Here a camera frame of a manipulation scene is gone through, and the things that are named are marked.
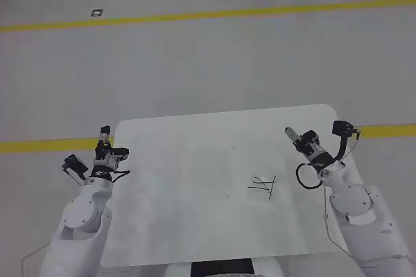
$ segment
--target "wire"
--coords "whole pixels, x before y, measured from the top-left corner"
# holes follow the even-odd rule
[[[62,168],[62,171],[63,172],[65,172],[66,174],[68,174],[74,181],[76,181],[76,183],[79,185],[79,186],[82,186],[82,184],[80,184],[79,183],[79,181],[77,181],[77,179],[76,178],[74,178],[66,169],[63,169]]]
[[[276,176],[272,179],[271,190],[270,190],[270,197],[268,199],[271,199],[272,187],[275,185],[275,181],[276,181]]]
[[[126,171],[114,171],[114,173],[119,173],[119,174],[121,174],[121,175],[117,176],[117,178],[116,178],[116,179],[114,179],[114,181],[112,182],[113,184],[114,184],[117,180],[119,180],[120,178],[122,178],[123,176],[126,176],[126,175],[130,174],[130,173],[131,173],[131,170],[126,170]]]
[[[301,163],[301,164],[299,164],[299,165],[297,166],[297,168],[296,168],[296,178],[297,178],[297,181],[299,182],[299,184],[300,184],[303,188],[305,188],[305,189],[307,189],[307,190],[314,190],[314,189],[316,189],[316,188],[319,188],[319,187],[322,185],[322,181],[320,181],[320,182],[319,182],[319,184],[317,184],[317,185],[315,185],[315,186],[305,186],[305,185],[304,185],[304,183],[302,183],[302,181],[300,181],[300,178],[299,178],[299,169],[300,169],[302,166],[311,166],[311,163]]]
[[[375,259],[371,259],[371,260],[357,260],[350,253],[348,253],[348,251],[344,250],[337,242],[335,242],[333,239],[331,239],[327,219],[328,219],[328,213],[327,213],[327,187],[324,187],[324,222],[325,222],[325,230],[327,230],[327,237],[330,240],[330,242],[332,242],[334,245],[336,245],[342,252],[344,252],[345,254],[347,254],[347,256],[349,256],[357,265],[359,265],[359,263],[376,262],[376,261],[387,260],[387,259],[396,259],[396,260],[407,259],[408,261],[410,261],[410,263],[413,265],[413,268],[416,271],[416,262],[410,256],[393,255],[393,256],[388,256],[388,257],[375,258]],[[375,267],[359,267],[359,268],[361,268],[361,269],[364,269],[364,268],[377,268],[377,266],[375,266]]]
[[[349,153],[353,152],[354,148],[356,148],[356,145],[358,144],[358,141],[359,141],[360,134],[361,134],[361,133],[358,133],[358,134],[357,134],[357,137],[356,137],[356,142],[354,143],[353,147],[349,149],[349,152],[348,152],[348,153],[347,153],[347,154],[346,154],[346,155],[345,155],[345,156],[341,159],[341,161],[342,161],[343,159],[345,159],[345,158],[349,155]]]
[[[36,254],[38,251],[42,250],[43,248],[47,247],[50,244],[50,242],[47,242],[43,244],[41,247],[37,248],[36,250],[26,254],[23,258],[20,259],[20,276],[25,277],[25,260],[32,255]]]

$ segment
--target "floor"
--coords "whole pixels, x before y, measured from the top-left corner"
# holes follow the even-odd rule
[[[0,26],[88,20],[94,8],[119,18],[325,3],[7,0]],[[0,141],[90,138],[125,119],[317,103],[355,125],[416,123],[416,6],[0,32]],[[0,154],[0,276],[21,274],[20,259],[50,240],[78,193],[58,170],[70,152]],[[92,151],[74,152],[92,160]],[[416,138],[365,139],[354,157],[416,259]],[[37,275],[41,259],[25,262],[25,276]],[[361,276],[338,253],[279,261],[290,277]]]

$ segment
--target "table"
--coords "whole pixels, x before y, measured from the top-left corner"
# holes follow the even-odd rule
[[[306,159],[285,135],[314,129],[337,154],[327,105],[125,120],[116,147],[130,149],[108,202],[113,218],[104,267],[257,258],[338,251],[324,228],[323,188],[305,190],[295,169]],[[361,182],[351,155],[349,179]],[[247,188],[272,180],[273,196]],[[301,172],[307,186],[314,170]],[[330,214],[331,236],[343,242]]]

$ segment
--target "floor tape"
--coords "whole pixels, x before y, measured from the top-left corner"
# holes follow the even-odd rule
[[[363,139],[386,139],[395,137],[416,137],[416,124],[362,126]],[[97,138],[71,138],[50,141],[0,142],[0,154],[22,152],[66,152],[71,150],[93,150]]]
[[[270,8],[253,8],[245,10],[219,10],[211,12],[194,12],[176,15],[153,15],[149,17],[124,17],[109,19],[89,19],[73,22],[50,22],[41,24],[18,24],[0,26],[2,32],[18,32],[27,30],[50,30],[64,28],[84,28],[95,26],[109,26],[120,24],[140,24],[161,21],[184,21],[195,19],[221,18],[221,17],[249,17],[255,15],[287,15],[306,12],[327,12],[334,10],[360,10],[368,8],[386,8],[395,6],[414,6],[416,0],[375,0],[353,1],[348,3],[328,3],[308,6],[283,6]]]

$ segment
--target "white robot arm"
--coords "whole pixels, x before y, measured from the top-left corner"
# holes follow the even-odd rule
[[[330,240],[353,258],[367,277],[416,277],[416,264],[379,189],[347,181],[347,168],[341,159],[347,139],[352,134],[359,136],[360,132],[348,122],[334,122],[333,134],[341,137],[335,158],[320,147],[319,136],[314,131],[299,136],[287,127],[285,133],[309,161],[296,170],[301,185],[314,189],[323,184],[332,189],[329,201],[349,253],[329,237]],[[306,187],[302,184],[298,170],[303,165],[316,169],[319,185]]]
[[[94,277],[100,267],[112,214],[106,202],[112,196],[114,182],[129,173],[117,172],[119,162],[128,158],[129,150],[112,148],[110,127],[105,126],[96,146],[94,169],[88,178],[83,176],[86,166],[71,155],[65,159],[63,170],[75,171],[85,182],[80,195],[63,210],[62,220],[45,254],[41,277]],[[111,173],[121,173],[114,181]],[[80,240],[75,232],[94,234]]]

